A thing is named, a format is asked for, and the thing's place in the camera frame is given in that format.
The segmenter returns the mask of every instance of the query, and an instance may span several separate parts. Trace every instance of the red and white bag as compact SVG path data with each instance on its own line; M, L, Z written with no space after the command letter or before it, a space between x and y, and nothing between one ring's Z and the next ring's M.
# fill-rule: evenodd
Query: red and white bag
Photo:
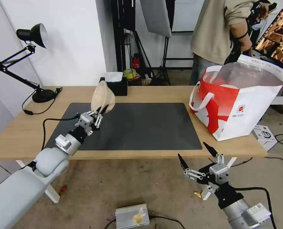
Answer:
M222 141L249 135L282 85L282 68L241 55L237 63L208 67L193 89L189 105Z

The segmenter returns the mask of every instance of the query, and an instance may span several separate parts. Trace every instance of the hand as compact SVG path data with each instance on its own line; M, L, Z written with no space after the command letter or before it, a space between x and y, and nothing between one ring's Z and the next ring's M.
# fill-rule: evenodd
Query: hand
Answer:
M252 42L250 39L245 40L244 42L241 42L241 51L249 50L252 47Z
M260 6L260 18L266 18L269 15L270 3L261 3Z

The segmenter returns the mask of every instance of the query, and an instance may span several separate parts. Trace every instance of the black desk mat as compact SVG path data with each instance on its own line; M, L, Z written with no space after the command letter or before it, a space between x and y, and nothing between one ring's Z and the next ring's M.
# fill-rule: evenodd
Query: black desk mat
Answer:
M62 118L91 109L90 103L71 103ZM60 121L46 148L55 147L77 120ZM79 150L192 150L202 149L183 103L117 103L103 116L100 130L88 136Z

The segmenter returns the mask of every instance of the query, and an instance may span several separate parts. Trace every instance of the wooden table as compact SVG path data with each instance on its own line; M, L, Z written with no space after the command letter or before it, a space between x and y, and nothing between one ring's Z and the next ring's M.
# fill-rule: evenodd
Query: wooden table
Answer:
M196 129L200 142L213 146L226 157L266 156L267 152L252 136L245 136L218 142L208 132L198 118L190 112L188 100L192 86L128 87L128 96L117 96L116 103L169 103L183 102ZM90 103L95 87L63 87L53 106L44 114L27 115L23 111L14 118L0 134L0 160L32 160L41 150L43 140L42 122L46 118L61 118L70 103ZM26 107L33 112L45 110L50 102L36 104L33 101ZM53 133L58 121L46 122L46 140ZM137 158L184 158L209 157L202 150L147 150L147 151L78 151L70 159L137 159Z

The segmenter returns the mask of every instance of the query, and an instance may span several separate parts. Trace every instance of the red fire extinguisher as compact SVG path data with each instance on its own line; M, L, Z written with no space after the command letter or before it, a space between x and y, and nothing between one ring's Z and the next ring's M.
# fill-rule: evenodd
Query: red fire extinguisher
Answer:
M135 53L132 60L132 68L139 68L140 59L138 53Z

